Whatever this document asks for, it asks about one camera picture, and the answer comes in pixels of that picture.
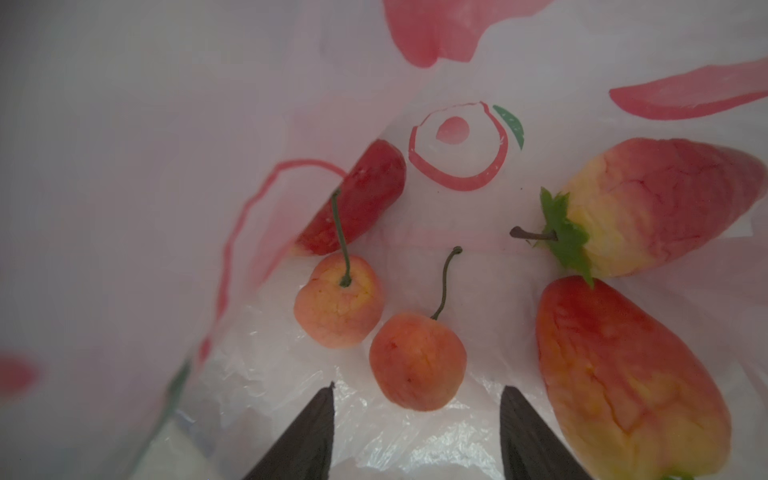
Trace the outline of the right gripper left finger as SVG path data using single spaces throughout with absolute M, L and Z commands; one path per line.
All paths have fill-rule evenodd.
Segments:
M 335 384 L 321 388 L 243 480 L 326 480 L 334 442 Z

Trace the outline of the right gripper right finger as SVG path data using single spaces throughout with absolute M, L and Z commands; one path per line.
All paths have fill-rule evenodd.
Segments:
M 501 395 L 500 446 L 507 480 L 592 480 L 514 386 Z

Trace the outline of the pink plastic bag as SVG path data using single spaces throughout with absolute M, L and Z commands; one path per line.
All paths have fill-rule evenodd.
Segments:
M 239 479 L 332 387 L 334 479 L 500 479 L 500 400 L 548 423 L 534 321 L 557 262 L 508 235 L 632 137 L 767 155 L 763 1 L 5 1 L 5 479 Z M 294 237 L 367 146 L 406 190 L 354 252 L 469 365 L 444 409 L 321 347 Z

